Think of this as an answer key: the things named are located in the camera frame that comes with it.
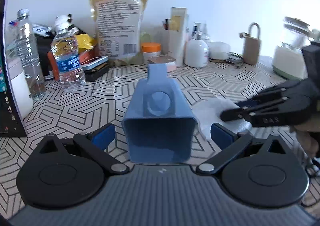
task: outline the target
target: white cup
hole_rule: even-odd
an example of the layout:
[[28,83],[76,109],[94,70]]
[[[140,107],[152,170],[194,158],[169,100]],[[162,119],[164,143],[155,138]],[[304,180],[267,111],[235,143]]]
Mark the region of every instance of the white cup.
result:
[[226,60],[229,57],[230,45],[223,42],[210,42],[209,43],[209,57],[215,60]]

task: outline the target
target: white jar with orange lid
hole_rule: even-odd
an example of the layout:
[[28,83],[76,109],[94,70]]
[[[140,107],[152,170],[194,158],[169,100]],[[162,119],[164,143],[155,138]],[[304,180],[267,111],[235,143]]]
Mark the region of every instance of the white jar with orange lid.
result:
[[161,44],[159,43],[142,43],[143,63],[148,64],[149,58],[161,55]]

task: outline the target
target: barcode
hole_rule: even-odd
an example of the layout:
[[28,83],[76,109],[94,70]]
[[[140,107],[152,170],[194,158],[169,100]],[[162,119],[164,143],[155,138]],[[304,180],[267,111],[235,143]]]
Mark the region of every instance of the barcode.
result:
[[123,54],[132,54],[136,53],[137,51],[137,44],[129,43],[123,45]]

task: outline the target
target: white phone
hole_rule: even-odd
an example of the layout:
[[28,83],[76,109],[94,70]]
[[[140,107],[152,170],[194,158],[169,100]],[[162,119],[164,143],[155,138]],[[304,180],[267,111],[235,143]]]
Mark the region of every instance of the white phone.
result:
[[81,64],[81,68],[86,71],[86,70],[91,70],[95,67],[97,67],[100,64],[105,63],[108,61],[108,56],[99,56],[99,57],[94,57],[90,60],[87,60]]

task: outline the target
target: yellow package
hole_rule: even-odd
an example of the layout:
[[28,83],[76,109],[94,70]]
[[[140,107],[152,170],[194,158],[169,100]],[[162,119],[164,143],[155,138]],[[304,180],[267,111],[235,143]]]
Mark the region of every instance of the yellow package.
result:
[[78,48],[93,49],[93,45],[91,43],[93,39],[88,34],[75,35],[75,37],[78,42]]
[[140,25],[147,0],[90,0],[101,56],[114,66],[142,64]]

